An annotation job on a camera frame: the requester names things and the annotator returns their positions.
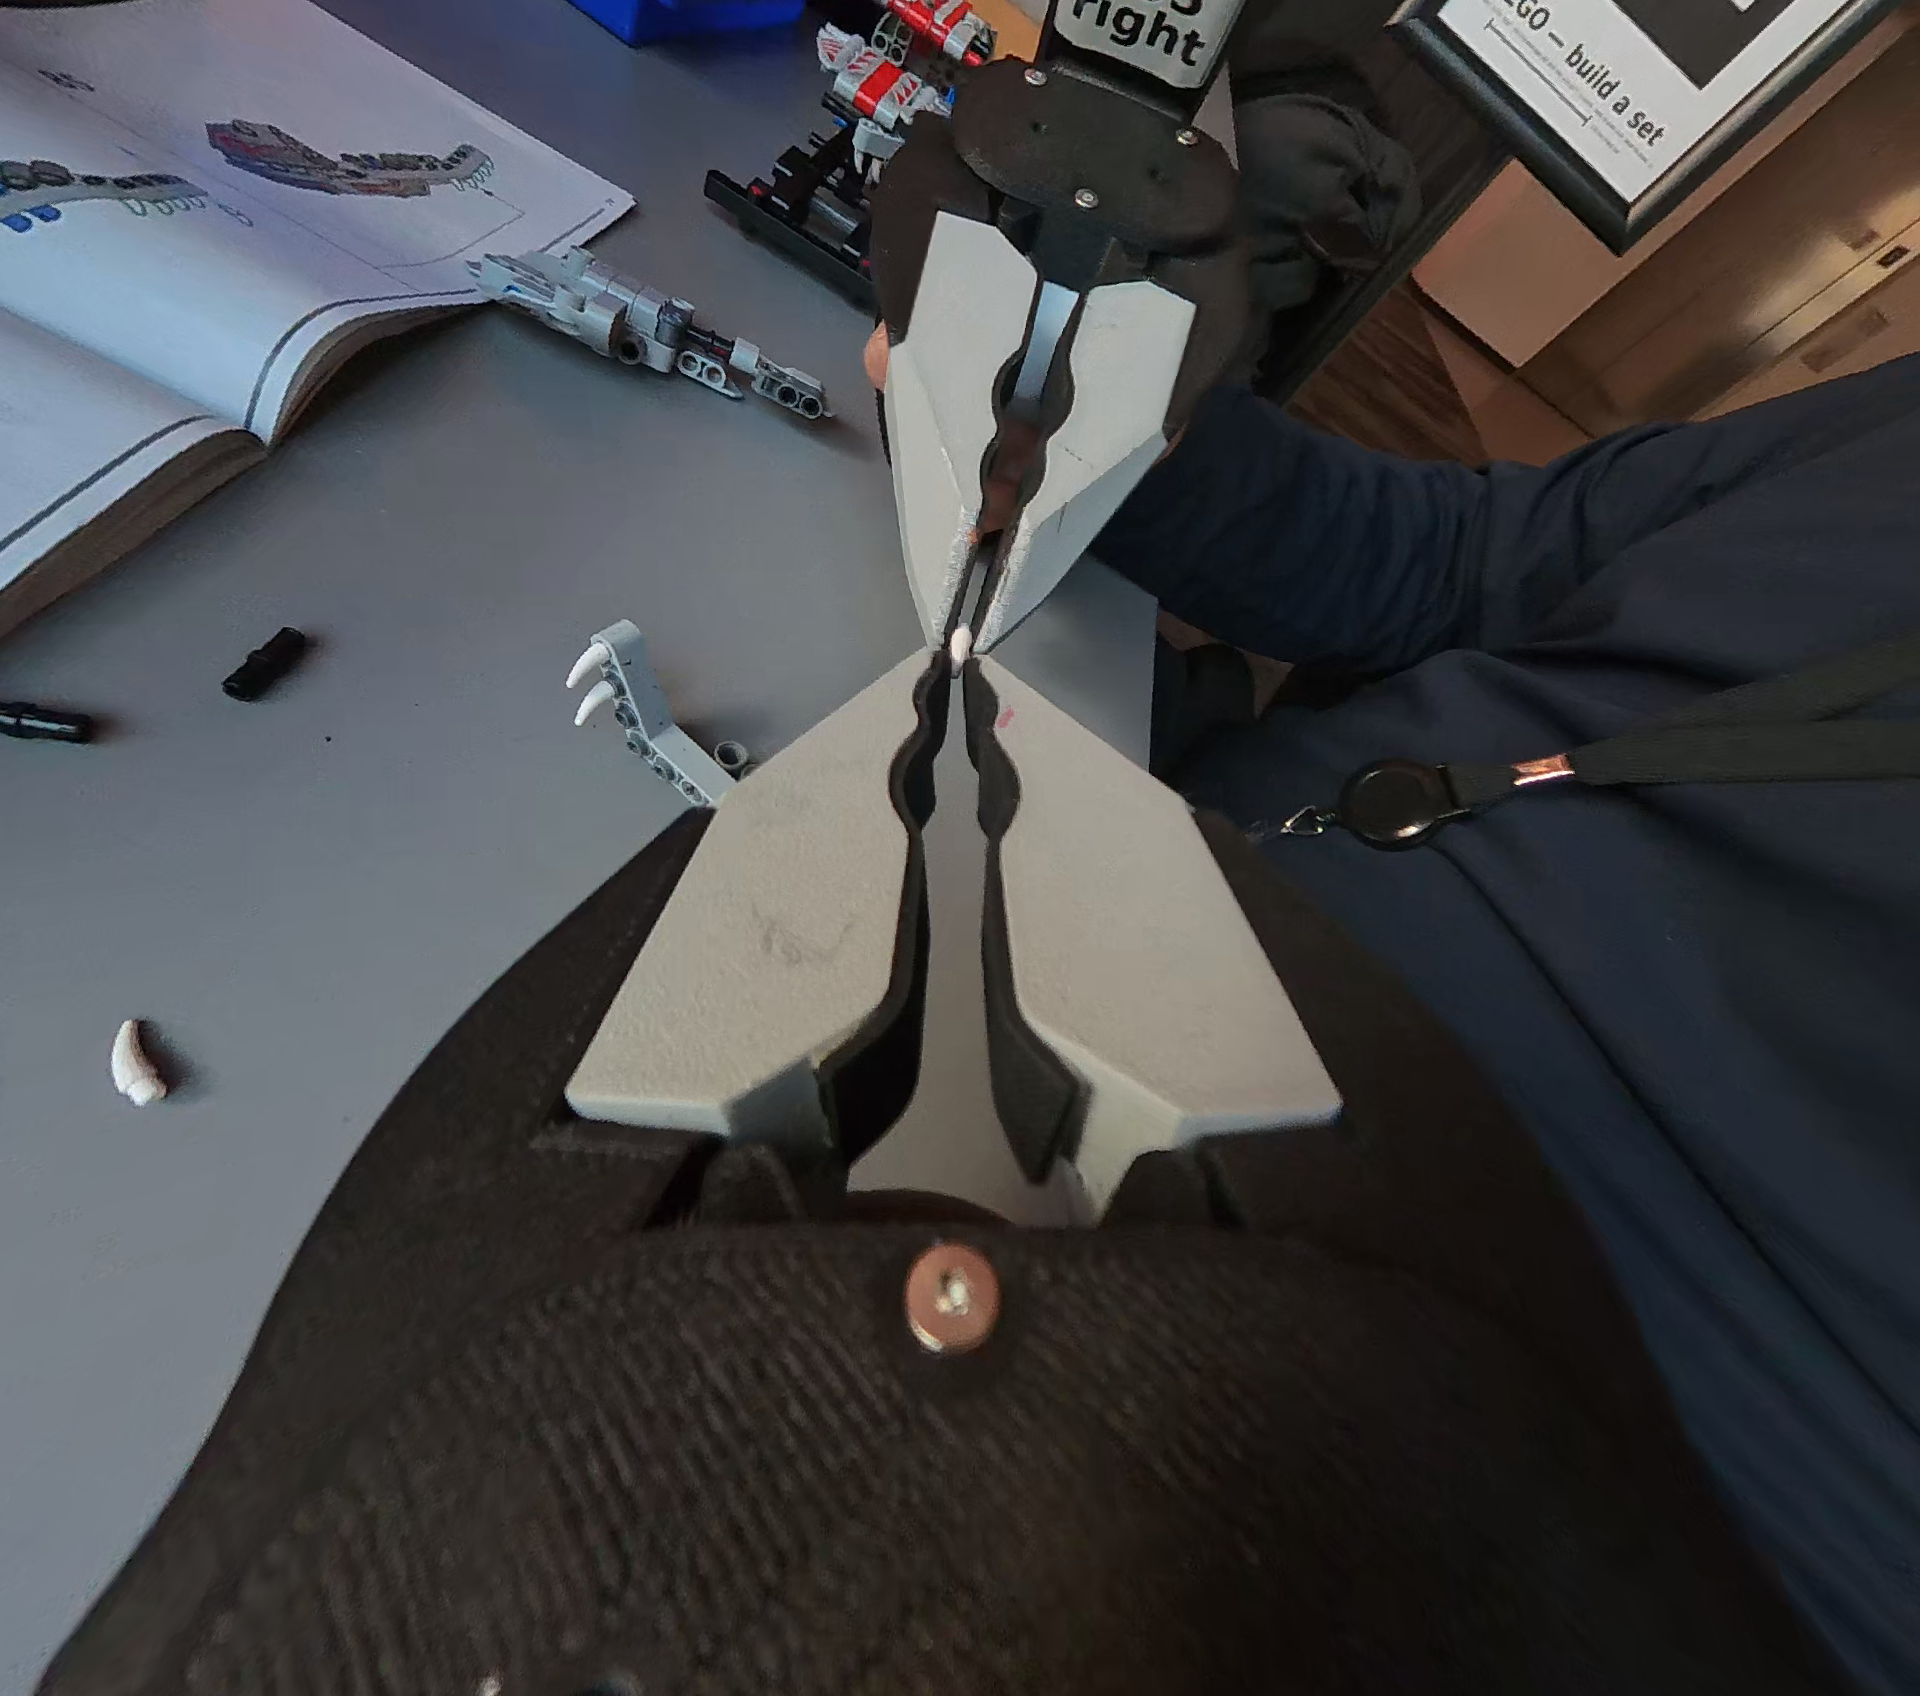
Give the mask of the grey lego beam with teeth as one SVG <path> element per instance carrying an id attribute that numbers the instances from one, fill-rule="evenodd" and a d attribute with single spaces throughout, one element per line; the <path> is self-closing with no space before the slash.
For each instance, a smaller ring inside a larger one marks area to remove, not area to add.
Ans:
<path id="1" fill-rule="evenodd" d="M 573 724 L 609 710 L 623 746 L 695 810 L 722 801 L 727 787 L 755 769 L 749 749 L 734 739 L 701 748 L 675 719 L 660 686 L 643 631 L 630 618 L 600 628 L 567 667 L 565 688 L 584 693 Z"/>

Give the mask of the person's right forearm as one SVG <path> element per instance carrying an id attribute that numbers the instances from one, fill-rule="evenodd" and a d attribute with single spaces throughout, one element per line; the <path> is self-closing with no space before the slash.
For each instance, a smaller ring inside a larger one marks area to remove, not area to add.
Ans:
<path id="1" fill-rule="evenodd" d="M 1221 383 L 1091 552 L 1244 651 L 1391 673 L 1465 642 L 1493 494 L 1490 470 L 1381 454 Z"/>

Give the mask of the red grey black lego model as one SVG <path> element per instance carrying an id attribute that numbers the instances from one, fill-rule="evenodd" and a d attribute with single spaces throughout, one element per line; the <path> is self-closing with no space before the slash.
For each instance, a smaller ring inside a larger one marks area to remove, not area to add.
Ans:
<path id="1" fill-rule="evenodd" d="M 708 169 L 701 191 L 734 224 L 854 307 L 876 307 L 871 199 L 908 123 L 947 118 L 957 88 L 995 57 L 995 27 L 972 0 L 832 0 L 816 34 L 828 126 L 773 169 Z"/>

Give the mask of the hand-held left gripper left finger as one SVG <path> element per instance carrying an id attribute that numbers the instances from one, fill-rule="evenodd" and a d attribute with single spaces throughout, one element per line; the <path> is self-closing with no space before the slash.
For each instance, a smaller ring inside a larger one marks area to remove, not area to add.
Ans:
<path id="1" fill-rule="evenodd" d="M 869 1149 L 900 1121 L 947 692 L 947 656 L 914 653 L 731 787 L 565 1083 L 573 1113 L 777 1149 Z"/>

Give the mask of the black cloth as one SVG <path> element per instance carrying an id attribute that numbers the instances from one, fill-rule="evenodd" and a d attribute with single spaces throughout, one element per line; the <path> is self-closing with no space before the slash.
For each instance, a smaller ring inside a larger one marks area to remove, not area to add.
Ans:
<path id="1" fill-rule="evenodd" d="M 1234 71 L 1237 222 L 1260 320 L 1367 282 L 1420 220 L 1414 156 L 1332 57 Z"/>

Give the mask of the open instruction booklet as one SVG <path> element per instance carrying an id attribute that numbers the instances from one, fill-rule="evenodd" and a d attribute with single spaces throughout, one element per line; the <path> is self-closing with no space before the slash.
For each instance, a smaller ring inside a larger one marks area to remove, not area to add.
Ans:
<path id="1" fill-rule="evenodd" d="M 2 630 L 634 195 L 307 0 L 2 18 Z"/>

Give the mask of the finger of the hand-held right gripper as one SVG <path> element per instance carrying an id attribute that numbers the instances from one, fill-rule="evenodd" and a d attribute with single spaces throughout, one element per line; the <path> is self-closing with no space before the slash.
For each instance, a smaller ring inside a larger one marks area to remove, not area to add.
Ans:
<path id="1" fill-rule="evenodd" d="M 995 225 L 934 213 L 882 387 L 901 563 L 927 651 L 947 648 L 975 554 L 995 385 L 1026 354 L 1041 291 L 1031 261 Z"/>
<path id="2" fill-rule="evenodd" d="M 972 651 L 995 648 L 1068 578 L 1157 460 L 1188 351 L 1193 304 L 1131 277 L 1088 291 L 1043 282 L 1015 393 L 1048 419 L 1037 483 L 1001 533 L 972 621 Z"/>

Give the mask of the grey lego jaw assembly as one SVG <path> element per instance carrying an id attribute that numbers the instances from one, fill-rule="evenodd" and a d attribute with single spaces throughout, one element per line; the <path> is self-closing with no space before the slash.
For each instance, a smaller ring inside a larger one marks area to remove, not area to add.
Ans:
<path id="1" fill-rule="evenodd" d="M 466 269 L 483 299 L 594 355 L 680 376 L 731 402 L 755 395 L 805 422 L 829 413 L 820 377 L 777 363 L 755 342 L 716 331 L 699 322 L 692 301 L 650 290 L 584 247 L 488 252 Z"/>

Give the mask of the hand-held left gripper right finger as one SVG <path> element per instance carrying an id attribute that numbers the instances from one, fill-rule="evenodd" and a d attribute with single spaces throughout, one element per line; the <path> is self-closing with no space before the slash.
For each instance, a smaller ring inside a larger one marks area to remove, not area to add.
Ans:
<path id="1" fill-rule="evenodd" d="M 1332 1124 L 1342 1095 L 1196 813 L 992 657 L 962 671 L 987 1072 L 1031 1182 L 1101 1217 L 1144 1156 Z"/>

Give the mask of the person in navy clothing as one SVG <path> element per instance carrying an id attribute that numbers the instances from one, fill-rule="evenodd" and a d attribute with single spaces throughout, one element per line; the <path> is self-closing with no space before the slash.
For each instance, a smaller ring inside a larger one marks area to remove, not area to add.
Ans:
<path id="1" fill-rule="evenodd" d="M 1916 783 L 1553 787 L 1406 852 L 1260 827 L 1390 757 L 1542 757 L 1911 631 L 1916 422 L 1903 355 L 1484 465 L 1461 643 L 1283 660 L 1356 686 L 1171 773 L 1492 1072 L 1745 1531 L 1871 1692 L 1916 1692 Z"/>

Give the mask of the black badge reel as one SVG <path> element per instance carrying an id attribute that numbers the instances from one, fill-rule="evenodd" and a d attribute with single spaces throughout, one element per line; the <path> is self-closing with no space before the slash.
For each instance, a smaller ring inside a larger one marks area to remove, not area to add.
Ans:
<path id="1" fill-rule="evenodd" d="M 1344 833 L 1379 853 L 1422 848 L 1473 810 L 1438 763 L 1384 757 L 1350 773 L 1320 801 L 1260 825 L 1260 835 L 1311 839 Z"/>

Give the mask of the beige drawer cabinet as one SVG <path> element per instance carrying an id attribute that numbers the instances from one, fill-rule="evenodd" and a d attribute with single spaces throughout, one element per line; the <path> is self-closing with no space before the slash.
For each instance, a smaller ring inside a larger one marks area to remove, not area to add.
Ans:
<path id="1" fill-rule="evenodd" d="M 1586 435 L 1704 419 L 1917 348 L 1908 0 L 1631 252 L 1504 169 L 1412 273 Z"/>

